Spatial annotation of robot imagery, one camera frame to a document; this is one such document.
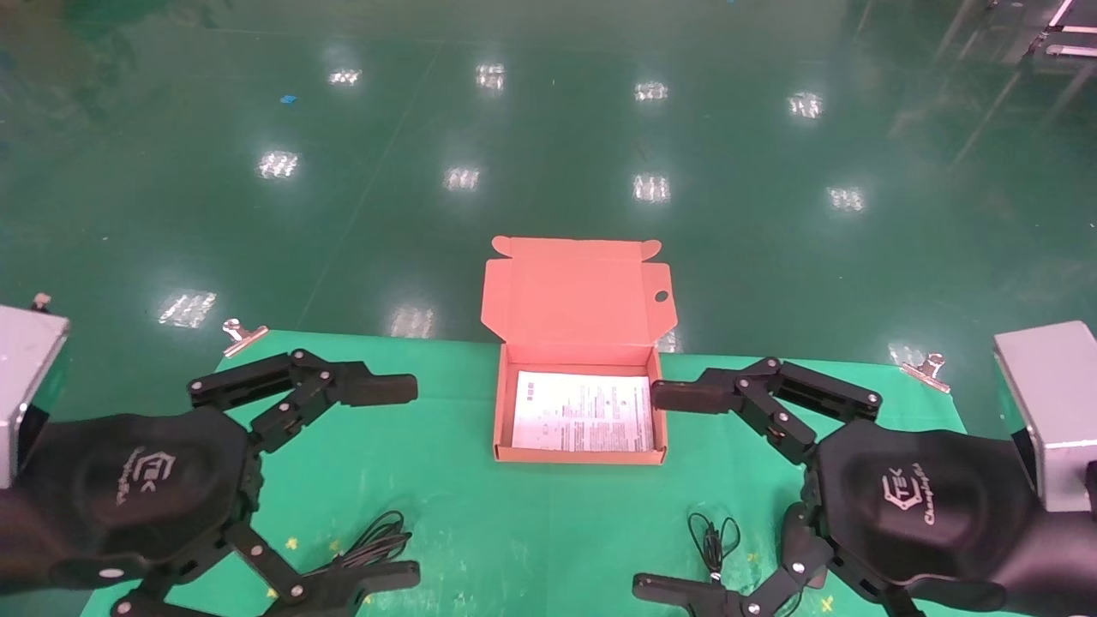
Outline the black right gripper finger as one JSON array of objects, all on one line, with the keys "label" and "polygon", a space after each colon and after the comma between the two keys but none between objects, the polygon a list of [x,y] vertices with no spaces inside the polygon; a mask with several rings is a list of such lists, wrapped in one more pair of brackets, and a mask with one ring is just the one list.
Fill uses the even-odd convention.
[{"label": "black right gripper finger", "polygon": [[682,607],[691,616],[776,616],[796,601],[815,577],[830,572],[866,601],[901,613],[890,595],[901,592],[900,535],[869,534],[853,545],[834,543],[808,526],[806,514],[788,514],[781,524],[781,563],[753,593],[743,595],[710,582],[638,573],[633,594],[638,601]]},{"label": "black right gripper finger", "polygon": [[834,375],[765,356],[745,368],[706,368],[694,381],[655,381],[651,402],[658,410],[734,414],[799,465],[811,460],[818,437],[788,404],[848,424],[874,422],[883,399]]}]

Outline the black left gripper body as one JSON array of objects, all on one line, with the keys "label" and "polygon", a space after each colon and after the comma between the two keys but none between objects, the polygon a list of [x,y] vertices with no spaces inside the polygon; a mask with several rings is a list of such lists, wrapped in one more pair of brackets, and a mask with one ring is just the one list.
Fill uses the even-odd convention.
[{"label": "black left gripper body", "polygon": [[261,460],[222,411],[50,422],[3,490],[3,594],[188,584],[258,508]]}]

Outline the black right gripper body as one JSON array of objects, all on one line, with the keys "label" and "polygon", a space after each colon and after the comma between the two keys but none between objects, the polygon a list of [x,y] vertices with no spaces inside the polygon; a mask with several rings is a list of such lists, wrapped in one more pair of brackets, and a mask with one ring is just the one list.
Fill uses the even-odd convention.
[{"label": "black right gripper body", "polygon": [[1093,516],[1048,512],[1006,441],[851,422],[819,441],[806,501],[833,572],[866,601],[898,588],[964,612],[1096,609]]}]

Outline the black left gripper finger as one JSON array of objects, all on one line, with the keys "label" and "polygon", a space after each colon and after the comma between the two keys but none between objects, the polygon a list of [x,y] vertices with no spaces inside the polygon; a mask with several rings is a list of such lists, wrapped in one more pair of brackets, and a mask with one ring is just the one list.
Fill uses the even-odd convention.
[{"label": "black left gripper finger", "polygon": [[387,565],[327,566],[306,575],[275,551],[248,523],[129,524],[117,532],[134,554],[142,557],[142,582],[112,606],[114,616],[202,616],[202,610],[170,604],[167,596],[180,585],[185,566],[201,574],[235,552],[278,598],[267,616],[354,616],[369,595],[411,588],[420,581],[415,561]]},{"label": "black left gripper finger", "polygon": [[305,349],[267,356],[189,383],[193,410],[236,410],[274,395],[278,403],[250,424],[255,452],[278,452],[337,404],[408,404],[418,399],[418,384],[412,374],[373,374],[362,361],[328,361]]}]

